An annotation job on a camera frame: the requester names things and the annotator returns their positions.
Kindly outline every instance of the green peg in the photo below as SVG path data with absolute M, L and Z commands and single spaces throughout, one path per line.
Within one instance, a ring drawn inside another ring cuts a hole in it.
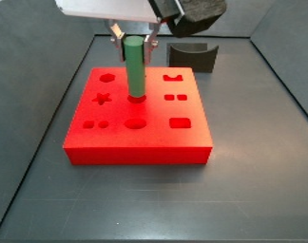
M 135 98 L 144 95 L 144 63 L 142 47 L 143 38 L 140 36 L 128 36 L 123 40 L 128 94 Z

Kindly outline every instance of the gray table surface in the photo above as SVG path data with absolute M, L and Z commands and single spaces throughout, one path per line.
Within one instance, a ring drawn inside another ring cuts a hole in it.
M 96 37 L 59 107 L 0 239 L 308 239 L 308 118 L 247 39 L 160 38 L 219 45 L 195 73 L 214 139 L 206 166 L 71 166 L 62 149 L 94 66 L 116 66 Z

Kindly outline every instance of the gray wall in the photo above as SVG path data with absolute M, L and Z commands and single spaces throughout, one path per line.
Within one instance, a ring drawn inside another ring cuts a hole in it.
M 0 220 L 92 36 L 53 0 L 0 2 Z
M 277 0 L 251 42 L 308 114 L 308 0 Z

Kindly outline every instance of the red shape sorter block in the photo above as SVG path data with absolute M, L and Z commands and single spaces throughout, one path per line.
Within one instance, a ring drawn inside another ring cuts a hole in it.
M 146 69 L 146 99 L 128 99 L 126 69 L 91 71 L 64 139 L 72 164 L 206 163 L 212 141 L 192 71 Z

